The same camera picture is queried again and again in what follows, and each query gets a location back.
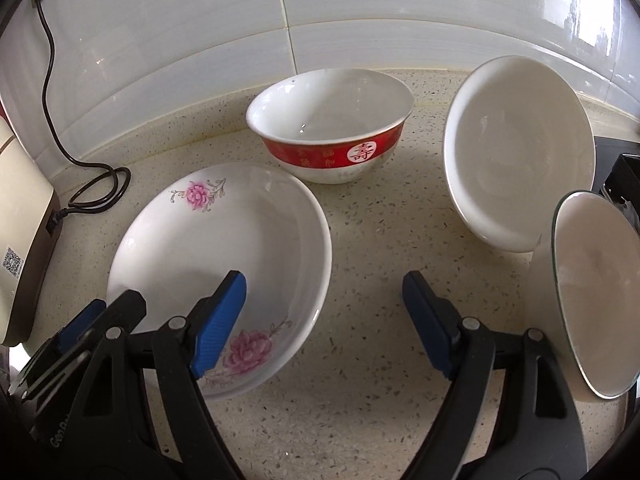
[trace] backsplash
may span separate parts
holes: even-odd
[[[471,70],[539,59],[575,91],[640,116],[640,18],[628,0],[43,0],[49,107],[84,156],[212,97],[326,66]],[[40,91],[48,46],[30,0],[0,38],[0,98],[47,176],[66,162]]]

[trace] bowl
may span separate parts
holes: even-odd
[[[587,115],[552,69],[507,56],[478,67],[456,93],[444,169],[466,225],[490,245],[534,249],[558,201],[591,189],[595,145]]]
[[[527,324],[551,342],[576,399],[613,399],[640,370],[640,239],[590,191],[565,196],[547,224],[529,269]]]
[[[160,192],[137,216],[113,259],[107,299],[138,290],[155,330],[210,296],[229,270],[247,298],[218,364],[199,380],[204,396],[242,394],[276,373],[320,314],[331,271],[322,208],[278,168],[229,163],[196,171]]]
[[[343,184],[384,164],[413,107],[411,91],[394,77],[329,68],[270,86],[249,105],[246,122],[289,173]]]

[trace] pink flower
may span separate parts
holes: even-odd
[[[209,188],[201,182],[189,182],[186,191],[187,202],[191,204],[191,209],[202,209],[209,203]]]
[[[271,340],[266,332],[254,330],[250,334],[242,330],[238,337],[231,339],[231,354],[223,360],[223,366],[233,375],[247,373],[261,365],[269,357]]]

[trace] qr code sticker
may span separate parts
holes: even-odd
[[[19,278],[22,272],[22,264],[22,258],[18,256],[11,247],[7,247],[2,266],[12,273],[15,278]]]

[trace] power cord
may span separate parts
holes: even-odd
[[[44,84],[42,86],[42,110],[44,111],[44,117],[46,118],[47,124],[49,125],[49,130],[51,130],[53,140],[56,142],[56,146],[58,147],[60,152],[72,164],[80,166],[81,168],[97,168],[100,170],[105,170],[104,173],[98,175],[87,184],[84,184],[84,186],[82,186],[78,190],[78,192],[76,192],[69,199],[67,207],[62,208],[60,211],[57,211],[52,215],[52,217],[49,219],[49,223],[47,224],[47,229],[52,232],[52,230],[55,229],[56,225],[58,225],[65,216],[68,216],[71,213],[96,214],[110,209],[118,200],[122,198],[124,192],[127,190],[127,187],[129,187],[129,183],[131,181],[131,171],[129,170],[129,168],[125,167],[114,169],[109,164],[104,164],[102,162],[83,162],[82,160],[77,160],[76,158],[73,158],[71,155],[69,155],[69,152],[60,142],[60,138],[58,138],[58,134],[56,133],[56,129],[49,114],[49,107],[47,106],[47,88],[49,87],[49,79],[51,78],[51,71],[53,70],[53,60],[56,55],[56,46],[54,44],[53,35],[51,33],[49,25],[47,24],[47,20],[44,17],[44,12],[42,12],[42,0],[34,0],[34,2],[38,9],[40,23],[42,24],[42,28],[44,29],[45,34],[47,35],[47,39],[49,40],[49,68],[47,69],[47,75],[44,78]],[[124,182],[122,183],[122,186],[119,190],[118,173],[124,174]],[[87,189],[91,188],[94,184],[100,182],[101,180],[104,180],[105,178],[110,178],[113,180],[113,187],[106,195],[98,198],[97,200],[89,200],[88,202],[76,201],[76,199]]]

